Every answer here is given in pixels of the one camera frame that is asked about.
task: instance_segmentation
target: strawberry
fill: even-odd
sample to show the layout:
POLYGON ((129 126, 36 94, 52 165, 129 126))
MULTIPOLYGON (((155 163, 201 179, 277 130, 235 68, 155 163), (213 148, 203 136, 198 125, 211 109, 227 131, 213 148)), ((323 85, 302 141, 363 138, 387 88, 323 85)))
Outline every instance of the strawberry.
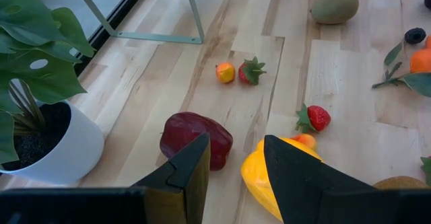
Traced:
POLYGON ((301 111, 296 112, 299 120, 296 123, 296 130, 302 127, 302 132, 307 133, 310 129, 320 132, 331 122, 329 113, 320 106, 302 105, 301 111))
POLYGON ((244 60, 244 63, 238 69, 238 76, 242 81, 249 85, 258 85, 259 76, 266 73, 262 68, 265 63, 259 63, 257 57, 254 57, 252 61, 244 60))

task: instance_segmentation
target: plant stem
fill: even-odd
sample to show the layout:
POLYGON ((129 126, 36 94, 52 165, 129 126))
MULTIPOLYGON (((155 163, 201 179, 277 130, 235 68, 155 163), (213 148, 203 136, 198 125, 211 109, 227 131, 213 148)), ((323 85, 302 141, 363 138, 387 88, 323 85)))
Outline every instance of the plant stem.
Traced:
POLYGON ((25 124, 23 124, 21 122, 18 122, 18 121, 15 121, 15 126, 18 126, 18 127, 27 127, 27 125, 25 125, 25 124))
POLYGON ((13 116, 13 119, 15 121, 18 121, 18 122, 20 122, 20 123, 22 123, 22 124, 30 127, 33 130, 38 130, 38 127, 33 122, 29 121, 28 119, 26 119, 22 115, 20 115, 20 114, 14 114, 14 113, 11 113, 11 115, 13 116))
POLYGON ((14 92, 22 99, 22 103, 27 107, 28 110, 30 109, 30 103, 29 101, 26 99, 26 97, 21 93, 21 91, 16 87, 16 85, 14 83, 10 83, 10 86, 12 87, 12 89, 14 90, 14 92))
POLYGON ((396 78, 393 78, 393 79, 390 79, 390 80, 386 80, 385 82, 382 82, 382 83, 376 83, 376 84, 374 84, 373 86, 371 86, 371 88, 372 89, 376 89, 376 88, 378 88, 378 87, 380 87, 380 86, 384 86, 384 85, 388 85, 388 84, 390 84, 390 83, 396 83, 396 82, 399 82, 401 77, 396 77, 396 78))
POLYGON ((13 132, 16 132, 17 130, 20 130, 20 131, 32 131, 32 129, 31 128, 28 128, 27 126, 20 126, 20 125, 15 125, 14 127, 13 127, 13 132))
POLYGON ((28 131, 28 130, 14 130, 13 134, 15 136, 28 136, 28 135, 33 135, 34 132, 28 131))
POLYGON ((12 95, 13 99, 17 102, 20 109, 24 112, 24 115, 27 114, 29 117, 34 117, 31 111, 29 111, 29 109, 27 109, 27 107, 21 101, 20 97, 18 97, 17 92, 12 88, 12 86, 10 86, 9 88, 9 93, 12 95))
POLYGON ((388 77, 386 78, 386 80, 392 78, 392 75, 401 67, 403 63, 402 62, 398 62, 392 69, 392 71, 389 73, 388 77))
POLYGON ((24 83, 21 79, 20 79, 20 84, 22 86, 22 89, 23 89, 26 97, 27 97, 27 100, 30 103, 30 107, 31 107, 31 111, 33 112, 33 115, 35 116, 35 118, 37 118, 38 123, 41 125, 41 127, 44 128, 46 126, 45 119, 42 115, 42 112, 39 109, 38 104, 34 100, 33 95, 30 92, 30 89, 28 88, 28 85, 26 83, 24 83))

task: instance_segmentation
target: metal table leg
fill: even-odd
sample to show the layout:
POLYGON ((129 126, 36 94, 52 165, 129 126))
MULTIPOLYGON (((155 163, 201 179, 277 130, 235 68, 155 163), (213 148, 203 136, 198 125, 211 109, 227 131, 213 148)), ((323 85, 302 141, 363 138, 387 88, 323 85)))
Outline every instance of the metal table leg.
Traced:
POLYGON ((162 35, 162 34, 147 34, 140 32, 117 32, 112 28, 106 18, 102 15, 102 12, 97 8, 96 4, 94 4, 93 0, 84 0, 87 6, 92 10, 93 14, 98 18, 99 22, 103 25, 105 30, 114 37, 118 38, 132 38, 132 39, 141 39, 141 40, 156 40, 163 42, 182 42, 182 43, 191 43, 191 44, 202 44, 203 39, 205 37, 203 33, 201 18, 199 17, 199 12, 197 11, 196 1, 189 0, 191 10, 193 12, 193 17, 195 18, 197 31, 199 32, 199 37, 190 37, 190 36, 172 36, 172 35, 162 35))

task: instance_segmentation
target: kiwi fruit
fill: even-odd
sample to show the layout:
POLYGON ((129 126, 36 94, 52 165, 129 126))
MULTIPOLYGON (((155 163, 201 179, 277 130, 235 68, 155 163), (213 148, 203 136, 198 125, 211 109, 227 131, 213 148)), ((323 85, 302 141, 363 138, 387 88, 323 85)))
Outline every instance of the kiwi fruit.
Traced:
POLYGON ((429 186, 427 186, 422 181, 409 176, 397 176, 388 178, 386 180, 382 180, 375 183, 374 187, 380 190, 429 188, 429 186))
POLYGON ((340 24, 352 19, 358 12, 359 0, 315 0, 312 18, 321 24, 340 24))

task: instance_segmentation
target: red bell pepper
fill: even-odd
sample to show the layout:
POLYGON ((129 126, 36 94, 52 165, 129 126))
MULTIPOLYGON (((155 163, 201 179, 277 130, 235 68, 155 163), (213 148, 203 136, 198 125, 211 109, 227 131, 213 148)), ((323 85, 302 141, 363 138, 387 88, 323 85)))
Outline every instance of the red bell pepper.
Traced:
POLYGON ((210 170, 222 169, 232 148, 232 135, 216 121, 196 113, 173 114, 164 125, 160 149, 167 158, 171 158, 201 133, 209 133, 210 170))

